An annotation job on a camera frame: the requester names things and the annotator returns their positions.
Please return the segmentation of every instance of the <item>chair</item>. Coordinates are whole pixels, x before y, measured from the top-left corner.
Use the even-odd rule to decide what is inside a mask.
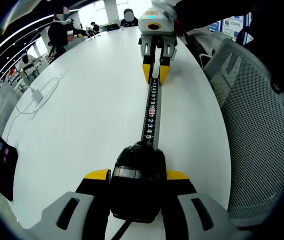
[[[230,147],[230,221],[260,225],[284,190],[284,93],[257,57],[229,39],[203,70]]]
[[[0,193],[13,201],[13,183],[18,161],[17,149],[0,137]]]

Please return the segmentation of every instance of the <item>desk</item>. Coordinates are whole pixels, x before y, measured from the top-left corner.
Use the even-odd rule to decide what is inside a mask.
[[[42,210],[65,192],[74,192],[89,172],[113,170],[121,151],[140,140],[148,94],[140,34],[137,27],[130,27],[81,42],[32,83],[40,89],[68,70],[33,119],[29,115],[16,119],[8,138],[19,154],[10,206],[24,228],[37,223]],[[161,91],[158,147],[167,167],[187,174],[198,192],[227,208],[231,160],[223,117],[205,74],[179,39]],[[30,96],[27,90],[21,97],[17,104],[21,111]],[[17,114],[14,109],[4,139]],[[110,215],[105,239],[122,224]],[[159,215],[151,224],[133,223],[123,239],[164,236]]]

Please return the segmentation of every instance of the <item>charger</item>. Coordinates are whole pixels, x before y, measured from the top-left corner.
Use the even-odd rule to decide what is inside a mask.
[[[33,101],[34,101],[37,105],[39,105],[40,102],[42,101],[42,99],[44,98],[43,94],[40,92],[39,89],[34,90],[34,89],[31,88],[31,91],[32,91],[32,93],[33,93],[33,94],[32,94],[32,99],[33,99]]]

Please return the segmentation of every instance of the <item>cable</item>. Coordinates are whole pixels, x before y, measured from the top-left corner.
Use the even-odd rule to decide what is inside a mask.
[[[126,220],[123,225],[120,227],[120,229],[116,232],[116,234],[112,237],[111,240],[119,240],[122,238],[123,234],[128,230],[130,224],[132,221]]]
[[[20,111],[20,110],[18,109],[18,107],[15,106],[15,108],[16,108],[16,110],[19,112],[19,114],[18,114],[18,115],[13,119],[13,121],[12,121],[12,124],[11,124],[11,126],[10,126],[10,128],[9,128],[9,130],[8,130],[8,133],[7,133],[6,142],[7,142],[8,139],[9,139],[9,135],[10,135],[10,132],[11,132],[11,129],[12,129],[12,126],[13,126],[15,120],[16,120],[19,116],[21,116],[21,115],[36,114],[36,113],[44,106],[44,104],[47,103],[47,101],[50,99],[50,97],[52,96],[52,94],[54,93],[54,91],[57,89],[57,87],[58,87],[58,85],[59,85],[59,82],[63,79],[63,77],[64,77],[68,72],[69,72],[69,70],[66,71],[66,72],[61,76],[61,78],[58,78],[58,77],[53,77],[53,78],[51,78],[51,79],[40,89],[40,91],[42,91],[53,79],[57,79],[56,85],[55,85],[55,86],[48,92],[48,94],[43,98],[43,99],[44,99],[44,101],[42,100],[43,103],[42,103],[35,111],[33,111],[33,112],[25,112],[25,111],[29,108],[29,106],[33,103],[33,100],[26,106],[26,108],[25,108],[23,111]],[[31,88],[29,85],[26,85],[26,86],[27,86],[28,88],[30,88],[33,93],[35,92],[35,90],[34,90],[33,88]]]

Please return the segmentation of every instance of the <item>gray mesh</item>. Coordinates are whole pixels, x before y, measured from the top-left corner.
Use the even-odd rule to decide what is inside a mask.
[[[204,68],[219,103],[230,147],[230,220],[261,224],[284,189],[284,93],[252,53],[226,39]]]

